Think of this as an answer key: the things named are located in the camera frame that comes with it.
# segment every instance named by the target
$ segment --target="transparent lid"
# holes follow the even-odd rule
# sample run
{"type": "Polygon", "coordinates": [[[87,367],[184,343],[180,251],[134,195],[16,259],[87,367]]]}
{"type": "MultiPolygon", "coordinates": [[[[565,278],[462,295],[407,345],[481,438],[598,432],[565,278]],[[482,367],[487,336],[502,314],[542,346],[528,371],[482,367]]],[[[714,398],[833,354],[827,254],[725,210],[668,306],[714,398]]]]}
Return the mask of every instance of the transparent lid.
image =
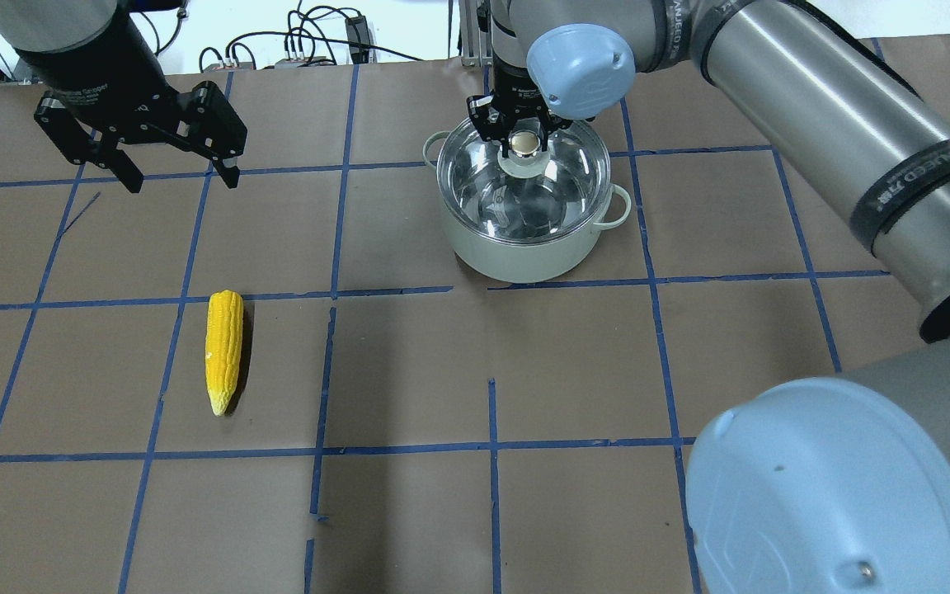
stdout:
{"type": "Polygon", "coordinates": [[[505,243],[552,241],[579,229],[609,200],[607,147],[581,121],[551,134],[547,154],[530,154],[521,146],[522,134],[516,132],[512,146],[529,156],[513,150],[505,159],[499,145],[479,138],[465,120],[442,146],[438,183],[457,219],[482,236],[505,243]]]}

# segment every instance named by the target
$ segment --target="white background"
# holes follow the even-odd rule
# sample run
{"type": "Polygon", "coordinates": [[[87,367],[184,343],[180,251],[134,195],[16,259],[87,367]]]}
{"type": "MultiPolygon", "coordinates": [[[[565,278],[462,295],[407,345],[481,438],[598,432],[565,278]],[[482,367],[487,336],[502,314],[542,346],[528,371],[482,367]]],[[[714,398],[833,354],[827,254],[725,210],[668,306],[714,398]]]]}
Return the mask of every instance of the white background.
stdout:
{"type": "MultiPolygon", "coordinates": [[[[950,0],[813,0],[856,37],[900,37],[950,33],[950,0]]],[[[319,3],[359,8],[369,18],[374,43],[423,59],[444,58],[455,48],[459,11],[454,15],[452,42],[446,42],[448,0],[346,0],[335,4],[325,0],[305,0],[305,7],[319,3]]],[[[197,56],[207,45],[221,50],[226,42],[248,31],[285,30],[285,15],[295,8],[290,0],[191,0],[189,18],[182,23],[175,44],[161,56],[168,74],[197,72],[197,56]]],[[[174,11],[155,12],[150,17],[166,41],[174,29],[174,11]]],[[[148,23],[136,18],[148,43],[153,44],[148,23]]],[[[346,39],[342,18],[320,21],[328,37],[346,39]]],[[[282,38],[261,37],[245,40],[256,52],[256,65],[275,63],[284,58],[282,38]]],[[[16,54],[0,37],[0,50],[8,63],[16,63],[16,54]]],[[[336,47],[342,64],[348,58],[345,46],[336,47]]],[[[380,54],[380,61],[399,58],[380,54]]]]}

